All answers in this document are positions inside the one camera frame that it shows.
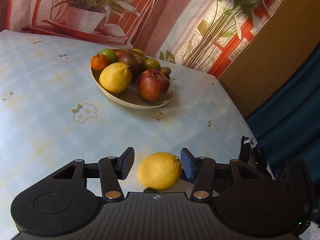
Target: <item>beige plate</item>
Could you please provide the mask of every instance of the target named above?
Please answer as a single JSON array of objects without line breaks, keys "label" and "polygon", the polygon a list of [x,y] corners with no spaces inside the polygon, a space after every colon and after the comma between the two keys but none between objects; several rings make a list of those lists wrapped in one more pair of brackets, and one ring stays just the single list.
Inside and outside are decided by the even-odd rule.
[{"label": "beige plate", "polygon": [[117,102],[118,104],[130,107],[130,108],[143,109],[143,110],[159,108],[169,103],[169,101],[172,99],[174,94],[174,85],[172,83],[172,80],[169,79],[170,81],[169,90],[161,100],[159,100],[158,102],[146,101],[139,95],[139,92],[137,89],[138,79],[136,79],[135,82],[130,84],[130,86],[124,92],[114,96],[114,95],[111,95],[109,92],[105,91],[102,88],[102,86],[100,86],[99,77],[100,77],[101,71],[93,70],[90,67],[90,73],[96,86],[106,97]]}]

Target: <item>table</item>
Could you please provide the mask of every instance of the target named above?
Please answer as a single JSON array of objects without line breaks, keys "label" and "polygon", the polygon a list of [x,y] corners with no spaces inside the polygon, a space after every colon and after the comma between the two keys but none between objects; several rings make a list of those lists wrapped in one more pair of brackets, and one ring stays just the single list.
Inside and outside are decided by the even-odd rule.
[{"label": "table", "polygon": [[[105,45],[62,37],[0,33],[0,235],[17,229],[10,216],[13,198],[70,161],[86,163],[135,150],[124,195],[142,191],[136,173],[147,155],[165,151],[218,163],[238,158],[243,135],[255,138],[218,80],[211,75],[160,61],[172,69],[175,95],[166,106],[136,110],[105,97],[95,86],[89,62]],[[89,109],[85,118],[71,110]],[[101,195],[98,179],[88,188]],[[180,181],[171,191],[187,191]]]}]

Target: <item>triangular cutout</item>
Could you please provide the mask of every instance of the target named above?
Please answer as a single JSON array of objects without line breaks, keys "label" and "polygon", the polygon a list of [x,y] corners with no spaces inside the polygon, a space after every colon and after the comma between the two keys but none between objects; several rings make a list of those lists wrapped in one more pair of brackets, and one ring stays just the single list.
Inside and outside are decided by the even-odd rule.
[{"label": "triangular cutout", "polygon": [[248,170],[246,167],[239,165],[238,170],[242,179],[260,179],[260,177]]},{"label": "triangular cutout", "polygon": [[63,170],[62,172],[60,172],[59,174],[55,175],[53,178],[54,179],[72,179],[75,171],[76,171],[76,166],[71,165],[65,170]]}]

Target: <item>blue gripper pad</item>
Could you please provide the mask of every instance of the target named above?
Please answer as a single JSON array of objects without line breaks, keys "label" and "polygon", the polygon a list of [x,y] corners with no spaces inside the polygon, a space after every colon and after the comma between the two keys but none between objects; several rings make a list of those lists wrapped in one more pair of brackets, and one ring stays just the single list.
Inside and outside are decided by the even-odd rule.
[{"label": "blue gripper pad", "polygon": [[118,179],[126,179],[134,163],[134,149],[128,147],[124,153],[118,157],[115,172]]},{"label": "blue gripper pad", "polygon": [[199,167],[197,166],[196,160],[197,159],[187,148],[182,148],[180,152],[180,161],[188,179],[196,179],[199,175]]}]

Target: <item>plant pot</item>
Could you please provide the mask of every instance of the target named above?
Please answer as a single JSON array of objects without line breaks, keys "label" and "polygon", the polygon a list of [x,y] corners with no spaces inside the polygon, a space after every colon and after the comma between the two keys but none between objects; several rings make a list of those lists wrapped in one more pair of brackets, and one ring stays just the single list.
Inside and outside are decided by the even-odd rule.
[{"label": "plant pot", "polygon": [[67,6],[66,27],[85,33],[92,33],[104,14]]}]

